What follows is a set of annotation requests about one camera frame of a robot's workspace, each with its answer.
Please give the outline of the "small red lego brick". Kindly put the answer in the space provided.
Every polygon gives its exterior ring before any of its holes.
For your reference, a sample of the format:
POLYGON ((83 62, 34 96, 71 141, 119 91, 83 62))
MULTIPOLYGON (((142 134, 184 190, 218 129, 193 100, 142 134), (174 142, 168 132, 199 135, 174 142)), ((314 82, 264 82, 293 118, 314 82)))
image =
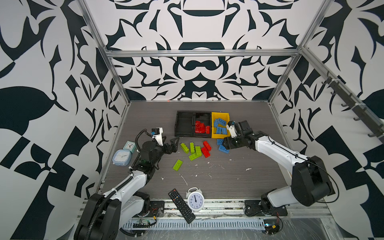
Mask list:
POLYGON ((210 133, 211 133, 211 127, 210 126, 206 126, 205 134, 209 135, 210 133))

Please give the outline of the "red arch lego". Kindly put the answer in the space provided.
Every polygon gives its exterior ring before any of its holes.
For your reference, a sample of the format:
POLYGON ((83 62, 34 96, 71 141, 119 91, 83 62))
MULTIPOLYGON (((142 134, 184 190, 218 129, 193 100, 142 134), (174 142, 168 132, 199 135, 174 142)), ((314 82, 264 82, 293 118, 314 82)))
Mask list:
POLYGON ((200 121, 196 121, 195 122, 195 133, 205 134, 206 133, 206 125, 200 121))

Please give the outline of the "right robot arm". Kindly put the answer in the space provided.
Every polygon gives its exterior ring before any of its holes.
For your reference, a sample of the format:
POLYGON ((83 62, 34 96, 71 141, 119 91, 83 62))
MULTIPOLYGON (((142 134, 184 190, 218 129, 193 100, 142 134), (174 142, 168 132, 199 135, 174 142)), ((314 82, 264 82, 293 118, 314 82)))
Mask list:
POLYGON ((284 167, 292 178, 289 186, 263 194, 259 202, 246 202, 246 216, 278 215, 280 209, 291 204, 310 207, 338 190, 319 157, 307 157, 295 152, 274 141, 268 134, 253 131, 247 121, 230 121, 227 130, 230 136, 223 140, 226 150, 247 147, 257 151, 284 167))

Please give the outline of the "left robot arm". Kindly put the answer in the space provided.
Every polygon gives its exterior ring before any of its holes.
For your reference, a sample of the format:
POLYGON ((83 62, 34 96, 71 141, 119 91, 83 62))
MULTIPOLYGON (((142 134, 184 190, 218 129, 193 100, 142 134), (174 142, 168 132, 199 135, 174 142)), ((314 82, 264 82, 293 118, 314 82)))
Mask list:
POLYGON ((150 211, 150 196, 140 190, 151 180, 163 155, 178 151, 179 138, 160 144, 165 137, 153 137, 138 148, 129 175, 104 194, 92 195, 74 233, 75 240, 114 240, 132 217, 150 211))

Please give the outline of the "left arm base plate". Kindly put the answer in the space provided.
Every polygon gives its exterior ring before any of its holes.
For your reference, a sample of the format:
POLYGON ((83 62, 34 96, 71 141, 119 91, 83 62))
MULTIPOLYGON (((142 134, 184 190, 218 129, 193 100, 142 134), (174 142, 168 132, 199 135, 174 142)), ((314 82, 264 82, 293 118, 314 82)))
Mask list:
POLYGON ((149 204, 144 205, 144 209, 139 214, 135 215, 134 218, 152 218, 163 217, 165 210, 164 201, 150 201, 149 204))

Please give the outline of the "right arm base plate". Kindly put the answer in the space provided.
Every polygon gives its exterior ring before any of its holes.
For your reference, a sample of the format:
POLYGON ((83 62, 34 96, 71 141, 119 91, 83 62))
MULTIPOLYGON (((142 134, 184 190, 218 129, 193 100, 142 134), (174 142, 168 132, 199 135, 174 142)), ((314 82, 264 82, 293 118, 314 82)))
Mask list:
POLYGON ((245 200, 245 215, 247 217, 286 217, 288 211, 285 206, 273 207, 265 200, 245 200))

